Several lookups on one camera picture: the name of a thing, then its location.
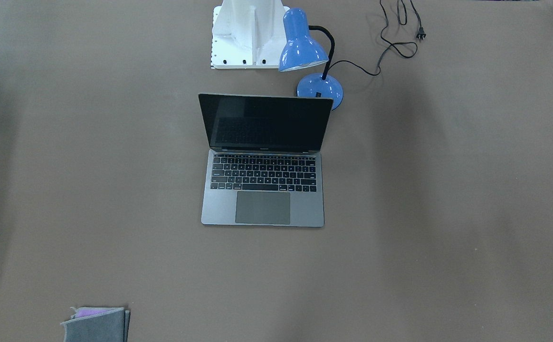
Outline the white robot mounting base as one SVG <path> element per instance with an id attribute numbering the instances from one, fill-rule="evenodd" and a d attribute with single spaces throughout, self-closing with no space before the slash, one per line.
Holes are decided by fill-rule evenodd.
<path id="1" fill-rule="evenodd" d="M 278 69 L 289 9 L 280 0 L 224 0 L 214 7 L 211 68 Z"/>

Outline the blue desk lamp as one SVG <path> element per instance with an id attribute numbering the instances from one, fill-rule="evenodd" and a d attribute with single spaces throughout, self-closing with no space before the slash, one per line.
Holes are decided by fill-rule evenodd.
<path id="1" fill-rule="evenodd" d="M 292 7 L 283 15 L 286 43 L 279 58 L 280 72 L 296 71 L 322 65 L 324 70 L 308 74 L 296 86 L 296 95 L 307 98 L 329 98 L 332 100 L 332 110 L 340 106 L 343 100 L 343 86 L 329 75 L 333 62 L 335 39 L 324 27 L 309 25 L 307 15 L 300 7 Z M 329 51 L 316 41 L 311 31 L 322 32 L 329 39 Z"/>

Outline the grey folded cloth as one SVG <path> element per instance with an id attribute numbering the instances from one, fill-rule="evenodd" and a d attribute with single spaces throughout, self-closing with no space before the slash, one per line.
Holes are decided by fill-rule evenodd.
<path id="1" fill-rule="evenodd" d="M 74 308 L 69 320 L 61 323 L 64 342 L 126 342 L 130 311 L 124 307 Z"/>

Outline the grey laptop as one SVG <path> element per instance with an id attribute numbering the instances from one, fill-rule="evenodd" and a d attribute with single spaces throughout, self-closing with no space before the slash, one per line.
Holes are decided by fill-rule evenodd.
<path id="1" fill-rule="evenodd" d="M 321 148 L 333 100 L 200 93 L 205 225 L 324 225 Z"/>

